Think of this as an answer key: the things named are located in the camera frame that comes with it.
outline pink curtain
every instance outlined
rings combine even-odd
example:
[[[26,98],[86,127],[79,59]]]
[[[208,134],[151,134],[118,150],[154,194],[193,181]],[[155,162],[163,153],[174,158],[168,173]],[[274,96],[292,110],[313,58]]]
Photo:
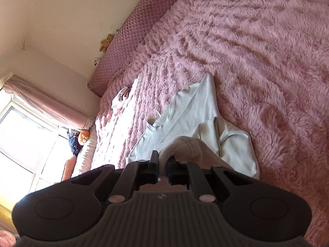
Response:
[[[10,77],[5,82],[3,89],[19,96],[38,113],[44,114],[64,127],[81,130],[89,129],[92,125],[92,118],[88,118],[70,106],[51,98],[18,76]]]

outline orange stuffed toy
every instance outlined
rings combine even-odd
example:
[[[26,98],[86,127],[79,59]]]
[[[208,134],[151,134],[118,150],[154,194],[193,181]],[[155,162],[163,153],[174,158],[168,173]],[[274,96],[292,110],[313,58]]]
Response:
[[[81,146],[83,146],[89,139],[90,133],[88,130],[84,130],[83,132],[79,133],[78,142]]]

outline bedsheet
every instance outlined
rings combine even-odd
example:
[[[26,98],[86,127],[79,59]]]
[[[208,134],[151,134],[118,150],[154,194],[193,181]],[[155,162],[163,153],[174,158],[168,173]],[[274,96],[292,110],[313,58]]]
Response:
[[[93,168],[124,167],[155,110],[211,72],[221,115],[252,138],[261,180],[303,197],[313,214],[306,239],[328,243],[328,18],[328,0],[178,0],[102,97]]]

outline pillow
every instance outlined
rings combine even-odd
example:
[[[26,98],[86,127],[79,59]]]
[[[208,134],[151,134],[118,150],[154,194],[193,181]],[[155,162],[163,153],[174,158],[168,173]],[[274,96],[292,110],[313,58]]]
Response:
[[[90,171],[93,162],[93,156],[97,145],[97,133],[96,126],[93,125],[90,129],[90,135],[88,141],[83,145],[80,153],[77,157],[77,162],[73,170],[72,177],[83,174]]]
[[[133,12],[123,23],[113,41],[107,48],[88,87],[96,95],[104,95],[109,82],[115,79],[129,54],[143,41],[153,25],[167,12],[177,0],[140,0]]]
[[[15,243],[16,239],[10,232],[0,230],[0,247],[12,247]]]
[[[65,181],[65,180],[68,180],[71,178],[76,162],[77,162],[77,157],[75,155],[73,155],[69,160],[66,161],[66,163],[64,165],[62,181]]]

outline pink quilted headboard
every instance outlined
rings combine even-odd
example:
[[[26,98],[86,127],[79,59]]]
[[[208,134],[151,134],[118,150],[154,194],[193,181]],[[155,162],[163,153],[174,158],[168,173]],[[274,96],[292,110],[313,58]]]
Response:
[[[153,25],[177,0],[140,0],[133,12],[117,32],[106,53],[102,57],[88,83],[88,87],[96,95],[104,95],[114,74],[142,42]]]

